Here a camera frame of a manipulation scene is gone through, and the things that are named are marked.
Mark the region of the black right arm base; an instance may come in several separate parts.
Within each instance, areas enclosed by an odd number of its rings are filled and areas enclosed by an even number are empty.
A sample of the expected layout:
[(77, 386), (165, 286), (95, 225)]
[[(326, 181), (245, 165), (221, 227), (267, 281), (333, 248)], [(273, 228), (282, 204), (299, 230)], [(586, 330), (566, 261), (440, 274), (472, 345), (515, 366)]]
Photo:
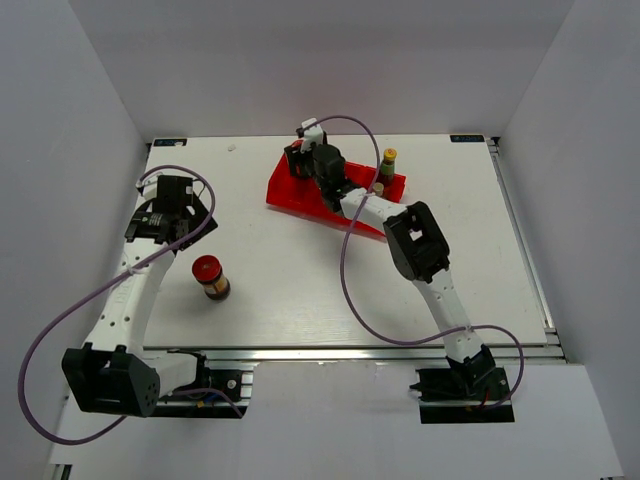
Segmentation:
[(417, 381), (409, 389), (417, 395), (423, 425), (514, 423), (509, 400), (497, 405), (510, 391), (506, 372), (496, 368), (479, 387), (467, 392), (449, 369), (416, 371)]

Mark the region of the yellow cap sauce bottle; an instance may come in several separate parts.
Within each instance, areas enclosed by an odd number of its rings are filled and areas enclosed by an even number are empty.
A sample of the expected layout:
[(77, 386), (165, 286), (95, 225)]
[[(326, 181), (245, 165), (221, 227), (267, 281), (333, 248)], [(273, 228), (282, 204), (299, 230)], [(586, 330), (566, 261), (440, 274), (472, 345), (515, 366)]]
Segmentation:
[(394, 148), (384, 150), (377, 182), (383, 184), (385, 187), (390, 186), (394, 181), (396, 159), (397, 151)]

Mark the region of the red lid sauce jar front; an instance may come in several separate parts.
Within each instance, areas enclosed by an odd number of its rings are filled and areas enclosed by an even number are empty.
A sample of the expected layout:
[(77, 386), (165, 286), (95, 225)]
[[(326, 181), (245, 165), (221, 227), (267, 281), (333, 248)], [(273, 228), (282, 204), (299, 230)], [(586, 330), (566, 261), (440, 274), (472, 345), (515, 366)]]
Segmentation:
[(302, 140), (296, 140), (292, 144), (292, 158), (289, 160), (290, 173), (300, 179), (312, 176), (312, 149), (302, 149)]

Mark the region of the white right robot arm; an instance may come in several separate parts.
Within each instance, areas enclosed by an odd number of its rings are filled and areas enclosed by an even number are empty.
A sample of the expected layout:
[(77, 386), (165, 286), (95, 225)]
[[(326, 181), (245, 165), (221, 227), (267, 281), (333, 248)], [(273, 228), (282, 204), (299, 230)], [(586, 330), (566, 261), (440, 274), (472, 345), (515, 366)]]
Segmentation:
[(327, 211), (351, 227), (362, 223), (384, 235), (396, 270), (419, 291), (438, 327), (453, 390), (477, 397), (495, 360), (455, 290), (450, 248), (427, 204), (406, 205), (367, 191), (348, 177), (340, 150), (326, 142), (297, 140), (284, 148), (283, 158), (291, 177), (315, 186)]

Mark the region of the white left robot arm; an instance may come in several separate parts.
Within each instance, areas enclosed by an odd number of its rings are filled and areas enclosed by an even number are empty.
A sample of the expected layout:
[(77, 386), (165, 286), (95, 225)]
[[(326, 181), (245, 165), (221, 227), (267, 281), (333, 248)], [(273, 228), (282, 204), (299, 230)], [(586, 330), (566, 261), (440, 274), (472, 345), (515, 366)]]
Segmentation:
[(84, 412), (149, 417), (158, 401), (182, 391), (199, 399), (211, 387), (203, 355), (186, 350), (147, 352), (146, 328), (177, 253), (217, 224), (193, 191), (193, 179), (161, 175), (144, 182), (142, 203), (124, 234), (119, 273), (105, 306), (80, 348), (69, 348), (62, 370)]

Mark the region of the small yellow label bottle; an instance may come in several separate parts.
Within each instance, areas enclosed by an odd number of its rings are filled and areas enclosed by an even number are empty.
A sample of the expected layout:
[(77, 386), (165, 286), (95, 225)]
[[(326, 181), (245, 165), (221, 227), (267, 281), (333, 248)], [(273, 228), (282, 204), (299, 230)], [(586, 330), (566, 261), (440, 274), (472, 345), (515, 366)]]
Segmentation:
[(378, 197), (382, 197), (384, 195), (384, 185), (382, 183), (376, 182), (373, 185), (373, 193)]

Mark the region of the red lid sauce jar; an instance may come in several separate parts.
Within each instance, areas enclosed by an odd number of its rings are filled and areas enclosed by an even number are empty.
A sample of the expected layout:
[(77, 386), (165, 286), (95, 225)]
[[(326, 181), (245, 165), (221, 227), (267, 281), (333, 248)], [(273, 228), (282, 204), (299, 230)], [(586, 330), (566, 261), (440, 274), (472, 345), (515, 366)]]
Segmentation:
[(198, 257), (192, 264), (192, 274), (209, 299), (223, 301), (229, 296), (231, 285), (217, 257), (213, 255)]
[(300, 179), (312, 176), (312, 149), (302, 149), (302, 140), (296, 140), (292, 144), (292, 158), (289, 160), (290, 173)]

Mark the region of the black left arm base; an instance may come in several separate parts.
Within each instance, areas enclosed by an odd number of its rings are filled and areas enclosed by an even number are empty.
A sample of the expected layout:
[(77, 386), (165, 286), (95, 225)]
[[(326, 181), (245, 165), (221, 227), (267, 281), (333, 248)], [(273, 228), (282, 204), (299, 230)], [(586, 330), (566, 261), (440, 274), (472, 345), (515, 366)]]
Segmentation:
[(241, 419), (252, 395), (254, 365), (212, 360), (203, 352), (193, 352), (193, 355), (197, 359), (195, 380), (161, 397), (151, 416)]

